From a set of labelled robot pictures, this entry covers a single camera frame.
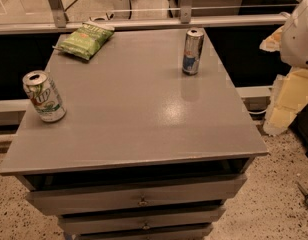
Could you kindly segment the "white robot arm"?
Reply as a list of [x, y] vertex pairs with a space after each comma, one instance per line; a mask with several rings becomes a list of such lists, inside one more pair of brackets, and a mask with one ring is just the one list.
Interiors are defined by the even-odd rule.
[[278, 75], [273, 82], [263, 124], [268, 135], [280, 135], [308, 104], [308, 0], [302, 0], [259, 48], [279, 51], [281, 61], [291, 67], [286, 76]]

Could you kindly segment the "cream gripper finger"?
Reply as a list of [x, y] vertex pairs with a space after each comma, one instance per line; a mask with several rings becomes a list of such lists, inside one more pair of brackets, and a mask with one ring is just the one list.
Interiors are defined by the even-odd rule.
[[267, 52], [276, 52], [281, 49], [281, 35], [283, 27], [276, 29], [270, 36], [264, 39], [259, 48]]
[[263, 130], [271, 136], [280, 135], [307, 104], [308, 69], [292, 67], [286, 76], [278, 75], [273, 83]]

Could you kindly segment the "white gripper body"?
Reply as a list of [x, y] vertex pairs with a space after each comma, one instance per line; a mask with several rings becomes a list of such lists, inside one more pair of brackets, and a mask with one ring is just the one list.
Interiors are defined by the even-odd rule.
[[308, 68], [308, 3], [300, 3], [286, 20], [280, 54], [284, 63]]

